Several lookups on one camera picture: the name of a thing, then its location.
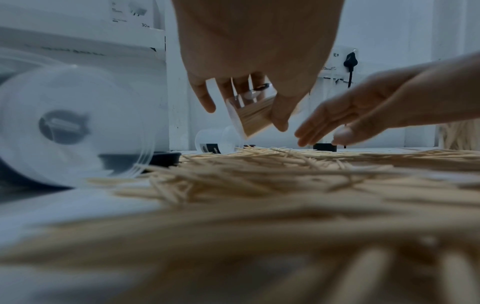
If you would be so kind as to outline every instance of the power cord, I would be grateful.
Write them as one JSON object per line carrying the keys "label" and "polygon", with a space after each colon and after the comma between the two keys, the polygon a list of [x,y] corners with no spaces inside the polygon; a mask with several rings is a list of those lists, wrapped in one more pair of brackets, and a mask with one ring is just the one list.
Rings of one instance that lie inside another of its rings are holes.
{"label": "power cord", "polygon": [[348,77],[348,88],[352,86],[352,77],[354,75],[354,67],[356,67],[359,64],[359,61],[357,60],[355,53],[351,52],[346,56],[345,61],[343,62],[343,66],[348,68],[348,72],[350,73]]}

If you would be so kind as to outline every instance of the person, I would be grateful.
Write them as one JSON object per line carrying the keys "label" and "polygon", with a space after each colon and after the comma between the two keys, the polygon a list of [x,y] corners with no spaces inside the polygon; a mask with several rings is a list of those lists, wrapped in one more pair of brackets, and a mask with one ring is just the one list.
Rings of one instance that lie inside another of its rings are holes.
{"label": "person", "polygon": [[[342,0],[172,0],[181,56],[193,91],[208,112],[222,97],[265,82],[277,89],[271,120],[280,131],[315,84],[337,35]],[[397,127],[480,117],[480,53],[381,72],[320,104],[296,130],[314,144],[338,129],[333,144],[351,145]]]}

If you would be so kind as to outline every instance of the white shelf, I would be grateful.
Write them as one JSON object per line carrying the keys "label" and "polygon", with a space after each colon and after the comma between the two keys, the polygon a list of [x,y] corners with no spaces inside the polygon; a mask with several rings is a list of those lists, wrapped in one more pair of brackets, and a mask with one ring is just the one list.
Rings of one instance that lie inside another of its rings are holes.
{"label": "white shelf", "polygon": [[165,59],[165,31],[0,5],[0,46]]}

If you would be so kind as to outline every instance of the white table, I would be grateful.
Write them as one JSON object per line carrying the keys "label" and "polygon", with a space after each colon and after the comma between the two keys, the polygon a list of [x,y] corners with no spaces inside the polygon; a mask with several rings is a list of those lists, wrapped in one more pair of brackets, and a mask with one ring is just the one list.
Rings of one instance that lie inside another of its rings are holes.
{"label": "white table", "polygon": [[[369,149],[372,150],[412,152],[405,149]],[[153,200],[118,198],[97,189],[6,195],[0,197],[0,246],[11,245],[31,234],[31,225],[143,212],[159,207],[159,203]],[[223,290],[224,296],[236,293],[241,295],[249,285],[253,287],[257,283],[268,281],[273,273],[282,271],[283,267],[272,265],[265,266],[260,271],[258,265],[253,266],[241,271],[238,276],[223,281],[224,286],[219,289]],[[145,273],[132,271],[76,273],[40,271],[29,267],[0,267],[0,304],[103,303],[144,276]],[[222,297],[210,293],[209,297],[195,297],[194,303],[236,302],[220,298]],[[386,299],[379,300],[380,302],[407,303],[397,301],[395,292],[391,290],[386,293]]]}

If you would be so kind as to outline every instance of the round container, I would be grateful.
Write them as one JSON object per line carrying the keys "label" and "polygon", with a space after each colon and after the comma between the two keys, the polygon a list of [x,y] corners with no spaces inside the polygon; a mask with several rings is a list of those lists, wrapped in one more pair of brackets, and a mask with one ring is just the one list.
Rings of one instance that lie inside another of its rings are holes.
{"label": "round container", "polygon": [[0,72],[5,61],[25,68],[9,74],[3,66],[1,161],[50,186],[86,187],[89,178],[141,173],[138,165],[152,158],[155,131],[135,93],[100,69],[40,58],[0,49]]}
{"label": "round container", "polygon": [[195,148],[203,153],[229,154],[243,147],[244,140],[233,126],[201,130],[195,136]]}

